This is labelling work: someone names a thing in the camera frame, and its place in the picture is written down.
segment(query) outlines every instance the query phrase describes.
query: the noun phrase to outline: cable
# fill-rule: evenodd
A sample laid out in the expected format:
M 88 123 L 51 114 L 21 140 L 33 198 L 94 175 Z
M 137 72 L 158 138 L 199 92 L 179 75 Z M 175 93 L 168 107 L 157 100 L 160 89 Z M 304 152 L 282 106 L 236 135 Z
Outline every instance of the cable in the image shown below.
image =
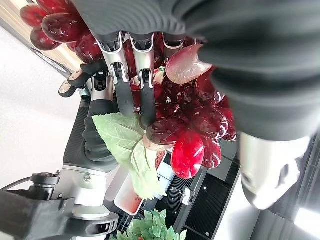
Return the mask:
M 23 178 L 23 179 L 20 179 L 19 181 L 16 181 L 16 182 L 13 182 L 11 184 L 9 184 L 8 186 L 5 186 L 3 188 L 1 188 L 0 190 L 1 191 L 7 191 L 9 189 L 12 189 L 13 187 L 17 186 L 17 185 L 20 185 L 20 184 L 23 184 L 23 183 L 26 183 L 28 181 L 30 181 L 31 177 L 26 177 L 26 178 Z

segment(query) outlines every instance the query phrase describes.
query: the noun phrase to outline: robotic arm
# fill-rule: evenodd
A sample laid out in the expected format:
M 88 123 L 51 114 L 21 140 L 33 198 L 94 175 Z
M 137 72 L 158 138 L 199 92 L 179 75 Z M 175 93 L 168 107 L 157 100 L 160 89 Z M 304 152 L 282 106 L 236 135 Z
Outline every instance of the robotic arm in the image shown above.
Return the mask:
M 14 231 L 9 221 L 1 231 L 20 239 L 57 235 L 92 237 L 115 230 L 117 215 L 103 206 L 106 176 L 117 162 L 98 135 L 91 116 L 115 112 L 112 86 L 120 112 L 134 113 L 123 49 L 130 33 L 141 82 L 141 121 L 155 120 L 152 64 L 154 32 L 164 33 L 165 57 L 172 56 L 185 34 L 203 39 L 203 62 L 217 67 L 211 79 L 229 99 L 240 131 L 243 191 L 252 205 L 267 209 L 297 182 L 295 159 L 307 150 L 320 123 L 320 2 L 317 0 L 73 0 L 96 38 L 111 75 L 103 64 L 69 78 L 80 87 L 91 78 L 91 98 L 82 97 L 59 175 L 35 176 L 34 187 L 53 188 L 46 201 L 29 192 L 0 191 L 0 200 L 28 209 L 55 204 L 56 228 L 40 234 L 35 222 Z M 41 211 L 23 212 L 32 220 Z M 44 227 L 43 222 L 36 222 Z

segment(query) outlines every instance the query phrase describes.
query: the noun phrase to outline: metal bracket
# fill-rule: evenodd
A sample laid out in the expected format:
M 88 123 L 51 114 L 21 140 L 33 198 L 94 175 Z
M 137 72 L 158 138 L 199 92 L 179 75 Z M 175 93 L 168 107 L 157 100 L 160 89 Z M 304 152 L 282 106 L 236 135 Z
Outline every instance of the metal bracket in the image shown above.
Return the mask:
M 191 191 L 190 188 L 184 186 L 183 188 L 183 194 L 180 198 L 180 202 L 183 203 L 184 205 L 188 206 L 191 204 L 194 200 L 196 193 L 194 191 Z

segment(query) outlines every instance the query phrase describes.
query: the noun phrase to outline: black rubber grip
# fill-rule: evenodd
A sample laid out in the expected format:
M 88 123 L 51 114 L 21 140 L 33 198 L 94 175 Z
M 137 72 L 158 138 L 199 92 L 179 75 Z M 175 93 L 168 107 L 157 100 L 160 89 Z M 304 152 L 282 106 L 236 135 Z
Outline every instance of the black rubber grip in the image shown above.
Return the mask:
M 110 100 L 94 100 L 90 103 L 88 117 L 84 120 L 83 137 L 85 139 L 85 154 L 91 161 L 104 162 L 111 155 L 105 142 L 101 139 L 92 117 L 114 112 L 114 104 Z
M 156 101 L 155 90 L 145 83 L 143 89 L 140 90 L 141 94 L 141 121 L 147 128 L 156 120 Z
M 76 88 L 82 87 L 89 78 L 91 78 L 91 74 L 85 73 L 81 69 L 72 73 L 72 75 L 68 78 L 68 83 Z
M 118 166 L 93 123 L 92 116 L 113 112 L 108 100 L 82 100 L 67 143 L 63 164 L 109 173 Z
M 185 25 L 172 16 L 176 0 L 72 0 L 99 41 L 119 31 L 144 35 L 184 34 Z
M 76 90 L 77 88 L 75 86 L 71 86 L 70 83 L 65 80 L 59 88 L 58 93 L 63 98 L 69 98 L 75 93 Z
M 82 63 L 80 65 L 80 68 L 86 74 L 90 74 L 90 75 L 93 75 L 98 71 L 107 71 L 108 72 L 108 66 L 107 66 L 104 58 L 101 58 L 100 60 L 93 62 L 93 63 Z
M 126 117 L 131 117 L 134 114 L 135 105 L 134 97 L 132 96 L 130 82 L 124 82 L 121 78 L 114 85 L 117 96 L 117 103 L 120 110 Z

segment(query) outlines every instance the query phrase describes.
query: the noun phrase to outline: white wall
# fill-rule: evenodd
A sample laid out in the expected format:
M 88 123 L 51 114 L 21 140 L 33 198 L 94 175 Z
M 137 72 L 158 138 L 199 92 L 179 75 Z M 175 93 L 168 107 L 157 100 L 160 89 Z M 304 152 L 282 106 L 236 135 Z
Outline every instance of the white wall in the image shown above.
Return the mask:
M 65 78 L 0 27 L 0 188 L 32 173 L 55 173 L 78 111 Z

